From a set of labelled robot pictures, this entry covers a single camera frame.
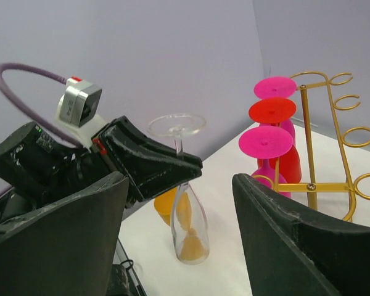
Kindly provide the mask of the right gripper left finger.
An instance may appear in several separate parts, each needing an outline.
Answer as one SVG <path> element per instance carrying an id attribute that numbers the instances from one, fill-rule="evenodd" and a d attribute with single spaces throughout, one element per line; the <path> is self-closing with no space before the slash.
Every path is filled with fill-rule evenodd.
<path id="1" fill-rule="evenodd" d="M 0 224 L 0 295 L 105 295 L 128 195 L 114 172 Z"/>

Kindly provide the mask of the pink plastic wine glass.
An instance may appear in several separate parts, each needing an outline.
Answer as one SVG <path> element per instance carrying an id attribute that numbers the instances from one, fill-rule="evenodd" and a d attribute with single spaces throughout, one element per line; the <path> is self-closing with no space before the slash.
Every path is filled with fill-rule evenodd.
<path id="1" fill-rule="evenodd" d="M 289 98 L 294 92 L 296 92 L 296 90 L 296 82 L 293 79 L 284 76 L 265 78 L 259 81 L 253 89 L 254 94 L 259 99 L 267 99 L 272 97 Z M 295 145 L 296 135 L 291 116 L 292 115 L 289 115 L 289 119 L 286 119 L 281 123 L 281 128 L 290 133 Z"/>
<path id="2" fill-rule="evenodd" d="M 276 171 L 269 161 L 290 151 L 293 146 L 290 133 L 277 126 L 259 126 L 244 132 L 238 144 L 245 155 L 261 160 L 261 167 L 255 170 L 251 177 L 274 189 Z"/>

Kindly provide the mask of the clear wine glass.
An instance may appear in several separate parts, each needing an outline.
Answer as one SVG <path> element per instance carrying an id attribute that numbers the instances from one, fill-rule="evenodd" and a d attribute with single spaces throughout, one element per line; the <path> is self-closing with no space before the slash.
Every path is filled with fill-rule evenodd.
<path id="1" fill-rule="evenodd" d="M 172 138 L 176 156 L 184 160 L 183 139 L 193 136 L 206 125 L 204 117 L 189 113 L 164 115 L 149 123 L 148 132 Z M 210 253 L 207 217 L 200 200 L 189 183 L 177 187 L 170 228 L 177 259 L 187 265 L 203 262 Z"/>

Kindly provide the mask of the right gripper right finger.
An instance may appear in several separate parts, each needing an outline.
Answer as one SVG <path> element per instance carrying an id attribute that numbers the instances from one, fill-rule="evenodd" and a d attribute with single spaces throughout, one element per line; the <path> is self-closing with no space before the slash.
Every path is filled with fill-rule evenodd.
<path id="1" fill-rule="evenodd" d="M 317 212 L 246 174 L 232 178 L 254 295 L 370 295 L 370 227 Z"/>

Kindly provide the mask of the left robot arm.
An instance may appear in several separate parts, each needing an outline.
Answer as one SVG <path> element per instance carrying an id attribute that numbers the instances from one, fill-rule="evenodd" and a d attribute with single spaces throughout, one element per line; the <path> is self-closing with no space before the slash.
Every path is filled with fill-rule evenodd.
<path id="1" fill-rule="evenodd" d="M 122 214 L 202 174 L 199 157 L 148 138 L 126 117 L 90 148 L 29 122 L 0 143 L 0 295 L 140 295 L 113 261 Z"/>

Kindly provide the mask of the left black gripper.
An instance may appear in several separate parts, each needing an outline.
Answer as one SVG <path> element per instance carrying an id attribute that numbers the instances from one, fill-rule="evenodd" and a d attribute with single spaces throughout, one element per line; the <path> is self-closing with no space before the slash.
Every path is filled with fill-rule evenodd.
<path id="1" fill-rule="evenodd" d="M 108 168 L 129 179 L 128 204 L 154 199 L 202 175 L 200 157 L 185 153 L 179 158 L 173 148 L 148 138 L 127 117 L 104 124 L 91 140 Z"/>

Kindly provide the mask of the red plastic wine glass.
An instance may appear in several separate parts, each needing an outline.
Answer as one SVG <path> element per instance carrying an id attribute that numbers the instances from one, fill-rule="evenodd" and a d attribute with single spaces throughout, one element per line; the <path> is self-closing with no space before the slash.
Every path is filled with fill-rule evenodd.
<path id="1" fill-rule="evenodd" d="M 279 126 L 292 136 L 292 148 L 279 159 L 279 173 L 291 184 L 299 183 L 302 178 L 295 128 L 290 119 L 296 110 L 296 104 L 285 97 L 261 99 L 249 108 L 249 117 L 259 126 Z"/>

